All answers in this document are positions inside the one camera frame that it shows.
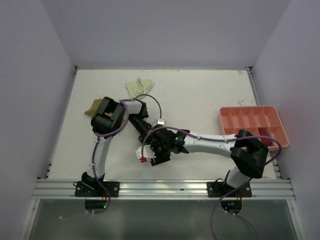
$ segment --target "metal bracket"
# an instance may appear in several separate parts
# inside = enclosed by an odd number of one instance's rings
[[[208,192],[209,198],[220,198],[224,194],[230,192],[232,188],[225,189],[223,181],[209,181],[206,183],[206,190]],[[252,192],[251,192],[250,183],[248,183],[248,185],[241,188],[238,192],[235,192],[230,196],[227,196],[227,198],[237,198],[239,194],[242,194],[242,198],[251,198]]]
[[[108,190],[110,197],[117,198],[119,196],[120,182],[118,181],[103,181],[103,186]],[[85,197],[85,198],[94,198],[94,197],[103,197],[104,193],[99,190],[95,190],[82,181],[74,182],[75,186],[75,197]]]

